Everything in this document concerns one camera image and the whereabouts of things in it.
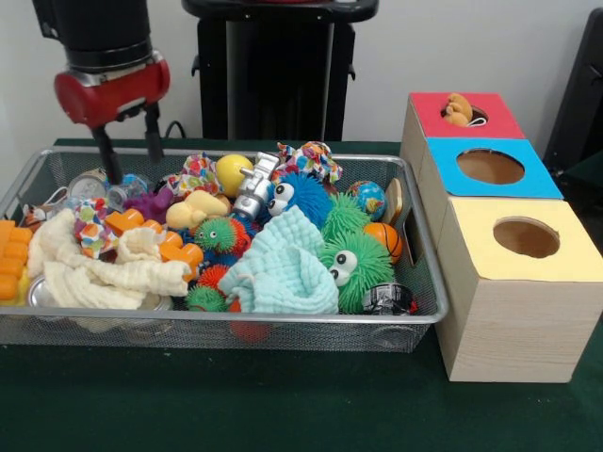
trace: googly eye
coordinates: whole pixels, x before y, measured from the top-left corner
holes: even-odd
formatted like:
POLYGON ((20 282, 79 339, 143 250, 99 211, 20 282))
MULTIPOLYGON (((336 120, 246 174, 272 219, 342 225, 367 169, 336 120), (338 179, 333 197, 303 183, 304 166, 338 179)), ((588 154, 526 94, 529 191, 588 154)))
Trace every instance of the googly eye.
POLYGON ((279 201, 289 202, 293 198, 295 188, 291 184, 279 184, 274 188, 274 198, 279 201))
POLYGON ((343 250, 335 256, 333 265, 347 273, 352 273, 358 266, 358 259, 353 252, 343 250))
POLYGON ((287 201, 275 199, 275 200, 272 200, 269 202, 268 212, 273 217, 276 217, 278 215, 281 215, 285 211, 286 206, 287 206, 287 201))
POLYGON ((335 285, 337 287, 346 285, 350 281, 350 273, 348 273, 346 270, 342 270, 341 268, 337 268, 337 266, 332 266, 329 268, 329 272, 333 275, 333 279, 335 280, 335 285))

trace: metal can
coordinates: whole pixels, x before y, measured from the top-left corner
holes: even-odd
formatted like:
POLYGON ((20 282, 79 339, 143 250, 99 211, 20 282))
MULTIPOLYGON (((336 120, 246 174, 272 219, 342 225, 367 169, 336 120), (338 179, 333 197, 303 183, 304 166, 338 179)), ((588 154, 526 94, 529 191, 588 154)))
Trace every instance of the metal can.
POLYGON ((91 169, 72 179, 67 195, 82 200, 104 198, 108 188, 105 172, 101 169, 91 169))
POLYGON ((372 287, 363 298, 363 306, 370 315, 408 315, 416 309, 411 289, 396 282, 372 287))

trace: stacked wooden boxes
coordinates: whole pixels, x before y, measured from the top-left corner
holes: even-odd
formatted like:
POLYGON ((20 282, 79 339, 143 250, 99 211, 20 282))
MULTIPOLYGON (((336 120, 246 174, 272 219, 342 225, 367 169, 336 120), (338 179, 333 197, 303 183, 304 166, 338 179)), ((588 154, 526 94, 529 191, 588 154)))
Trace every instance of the stacked wooden boxes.
POLYGON ((603 310, 603 259, 497 94, 464 94, 487 123, 411 94, 401 156, 418 181, 446 279, 437 325, 451 380, 565 382, 603 310))

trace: orange toy block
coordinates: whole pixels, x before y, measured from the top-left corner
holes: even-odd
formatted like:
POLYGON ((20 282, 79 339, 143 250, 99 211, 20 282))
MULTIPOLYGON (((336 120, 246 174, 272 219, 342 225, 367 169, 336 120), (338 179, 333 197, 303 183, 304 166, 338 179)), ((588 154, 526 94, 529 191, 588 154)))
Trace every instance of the orange toy block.
POLYGON ((122 214, 113 212, 105 219, 105 224, 117 237, 121 237, 126 231, 135 228, 152 228, 158 233, 162 231, 159 223, 152 219, 145 221, 142 214, 136 209, 128 209, 122 214))
POLYGON ((201 248, 193 243, 183 246, 182 237, 173 232, 167 233, 166 239, 159 245, 159 253, 163 262, 182 261, 188 264, 190 273, 184 276, 187 283, 197 277, 197 266, 204 259, 201 248))

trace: green puffer ball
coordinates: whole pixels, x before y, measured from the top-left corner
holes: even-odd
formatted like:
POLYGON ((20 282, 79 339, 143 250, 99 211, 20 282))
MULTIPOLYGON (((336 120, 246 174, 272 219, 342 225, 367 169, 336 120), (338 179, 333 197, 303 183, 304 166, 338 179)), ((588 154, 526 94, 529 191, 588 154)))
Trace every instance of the green puffer ball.
POLYGON ((363 232, 339 234, 327 242, 318 258, 334 274, 339 288, 339 310, 343 314, 361 314, 364 311, 363 297, 373 286, 394 281, 394 269, 385 247, 373 236, 363 232), (350 278, 341 284, 344 272, 350 278))
POLYGON ((339 234, 362 231, 370 223, 370 217, 358 207, 358 203, 353 197, 332 195, 331 201, 333 209, 322 228, 322 237, 326 242, 334 240, 339 234))
POLYGON ((228 310, 220 292, 200 285, 188 291, 187 307, 190 311, 206 311, 208 313, 223 313, 228 310))

